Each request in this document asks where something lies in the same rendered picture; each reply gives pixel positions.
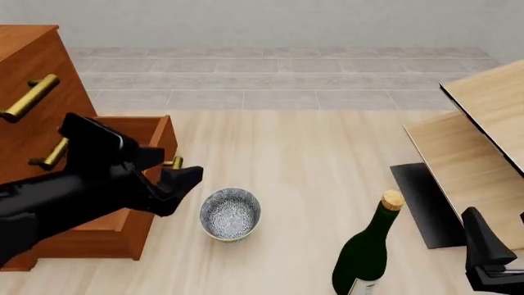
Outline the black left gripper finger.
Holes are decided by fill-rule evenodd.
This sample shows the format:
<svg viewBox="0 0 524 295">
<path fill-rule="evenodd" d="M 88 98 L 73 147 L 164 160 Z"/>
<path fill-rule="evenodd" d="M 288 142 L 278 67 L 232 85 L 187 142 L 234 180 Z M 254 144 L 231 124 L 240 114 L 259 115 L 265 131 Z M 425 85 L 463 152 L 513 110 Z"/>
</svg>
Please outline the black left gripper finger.
<svg viewBox="0 0 524 295">
<path fill-rule="evenodd" d="M 145 171 L 164 163 L 165 150 L 161 147 L 140 147 L 133 157 L 136 171 Z"/>
<path fill-rule="evenodd" d="M 204 169 L 201 166 L 191 166 L 183 169 L 166 169 L 160 171 L 160 181 L 157 188 L 162 200 L 175 199 L 181 201 L 203 179 Z"/>
</svg>

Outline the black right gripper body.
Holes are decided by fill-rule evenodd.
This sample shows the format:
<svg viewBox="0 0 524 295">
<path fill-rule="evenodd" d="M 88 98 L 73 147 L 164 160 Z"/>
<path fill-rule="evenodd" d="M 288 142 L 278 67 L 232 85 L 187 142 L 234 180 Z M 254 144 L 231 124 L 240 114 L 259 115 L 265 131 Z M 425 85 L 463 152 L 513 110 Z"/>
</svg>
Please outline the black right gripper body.
<svg viewBox="0 0 524 295">
<path fill-rule="evenodd" d="M 468 282 L 476 292 L 524 292 L 524 270 L 469 264 L 465 269 Z"/>
</svg>

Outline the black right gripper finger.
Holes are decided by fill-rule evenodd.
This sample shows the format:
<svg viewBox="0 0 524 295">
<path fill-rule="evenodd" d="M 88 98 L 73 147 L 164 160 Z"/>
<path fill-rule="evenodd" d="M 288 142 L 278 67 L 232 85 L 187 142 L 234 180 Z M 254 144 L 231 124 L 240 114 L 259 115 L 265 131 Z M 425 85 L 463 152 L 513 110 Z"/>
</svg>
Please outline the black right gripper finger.
<svg viewBox="0 0 524 295">
<path fill-rule="evenodd" d="M 502 243 L 481 213 L 470 206 L 462 213 L 467 243 L 466 270 L 481 267 L 486 271 L 506 271 L 517 255 Z"/>
</svg>

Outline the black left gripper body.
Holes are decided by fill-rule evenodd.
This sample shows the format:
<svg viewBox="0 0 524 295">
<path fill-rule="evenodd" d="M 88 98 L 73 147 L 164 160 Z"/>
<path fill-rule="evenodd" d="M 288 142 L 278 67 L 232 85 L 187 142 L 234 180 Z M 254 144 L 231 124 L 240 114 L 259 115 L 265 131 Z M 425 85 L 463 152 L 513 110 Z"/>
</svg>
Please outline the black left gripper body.
<svg viewBox="0 0 524 295">
<path fill-rule="evenodd" d="M 136 211 L 153 213 L 156 216 L 171 216 L 177 209 L 180 201 L 175 199 L 162 200 L 160 190 L 157 188 L 157 181 L 152 183 L 142 171 L 136 171 L 133 165 L 133 158 L 125 161 L 123 167 L 129 171 L 129 198 L 128 208 Z"/>
</svg>

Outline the wooden cabinet drawer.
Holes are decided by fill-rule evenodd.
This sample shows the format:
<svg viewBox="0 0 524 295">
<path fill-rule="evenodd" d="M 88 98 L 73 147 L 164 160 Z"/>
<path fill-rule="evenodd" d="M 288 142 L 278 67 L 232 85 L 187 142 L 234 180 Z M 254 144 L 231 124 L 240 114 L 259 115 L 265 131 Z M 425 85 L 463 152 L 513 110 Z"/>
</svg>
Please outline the wooden cabinet drawer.
<svg viewBox="0 0 524 295">
<path fill-rule="evenodd" d="M 58 26 L 0 25 L 0 110 L 30 90 L 28 80 L 50 74 L 60 83 L 36 107 L 90 102 Z"/>
<path fill-rule="evenodd" d="M 174 159 L 178 143 L 170 117 L 98 117 L 97 120 L 147 147 L 165 150 Z M 154 215 L 122 209 L 43 240 L 37 258 L 128 258 L 140 260 Z"/>
<path fill-rule="evenodd" d="M 0 119 L 0 184 L 44 174 L 44 169 L 31 166 L 30 159 L 46 157 L 60 142 L 58 129 L 67 112 L 95 116 L 90 102 L 70 105 L 35 107 L 20 122 L 11 124 Z"/>
</svg>

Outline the patterned blue-white bowl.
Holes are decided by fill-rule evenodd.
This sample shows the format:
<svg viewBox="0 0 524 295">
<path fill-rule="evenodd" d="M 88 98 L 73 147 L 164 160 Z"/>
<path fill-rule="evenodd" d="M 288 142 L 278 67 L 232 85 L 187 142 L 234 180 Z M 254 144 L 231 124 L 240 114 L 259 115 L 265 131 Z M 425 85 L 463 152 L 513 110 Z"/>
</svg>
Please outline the patterned blue-white bowl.
<svg viewBox="0 0 524 295">
<path fill-rule="evenodd" d="M 258 199 L 243 188 L 222 188 L 201 205 L 199 220 L 209 236 L 222 243 L 247 238 L 261 217 Z"/>
</svg>

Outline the wooden cabinet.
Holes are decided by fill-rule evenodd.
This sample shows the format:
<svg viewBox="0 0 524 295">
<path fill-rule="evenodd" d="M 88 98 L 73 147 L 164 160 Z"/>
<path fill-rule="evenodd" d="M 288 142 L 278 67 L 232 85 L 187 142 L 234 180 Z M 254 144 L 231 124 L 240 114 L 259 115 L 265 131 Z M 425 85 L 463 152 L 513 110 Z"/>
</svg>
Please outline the wooden cabinet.
<svg viewBox="0 0 524 295">
<path fill-rule="evenodd" d="M 0 25 L 0 184 L 46 174 L 66 151 L 67 113 L 93 117 L 55 25 Z"/>
</svg>

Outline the pale wooden rack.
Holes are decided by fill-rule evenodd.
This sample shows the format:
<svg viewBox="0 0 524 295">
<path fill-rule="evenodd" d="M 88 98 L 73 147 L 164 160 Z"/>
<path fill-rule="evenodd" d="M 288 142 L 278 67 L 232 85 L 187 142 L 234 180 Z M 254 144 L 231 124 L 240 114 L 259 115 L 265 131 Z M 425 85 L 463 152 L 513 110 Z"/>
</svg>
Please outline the pale wooden rack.
<svg viewBox="0 0 524 295">
<path fill-rule="evenodd" d="M 456 109 L 404 125 L 422 161 L 391 167 L 430 249 L 466 243 L 476 208 L 512 250 L 524 250 L 524 60 L 440 87 Z"/>
</svg>

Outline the dark green wine bottle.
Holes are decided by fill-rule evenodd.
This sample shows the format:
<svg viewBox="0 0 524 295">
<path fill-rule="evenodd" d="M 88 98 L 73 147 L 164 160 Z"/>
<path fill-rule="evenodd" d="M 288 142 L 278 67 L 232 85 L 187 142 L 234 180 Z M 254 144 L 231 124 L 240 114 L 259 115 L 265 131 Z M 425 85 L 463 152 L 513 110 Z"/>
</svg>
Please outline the dark green wine bottle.
<svg viewBox="0 0 524 295">
<path fill-rule="evenodd" d="M 337 295 L 372 295 L 386 271 L 387 235 L 404 204 L 401 193 L 385 191 L 368 226 L 345 243 L 332 272 Z"/>
</svg>

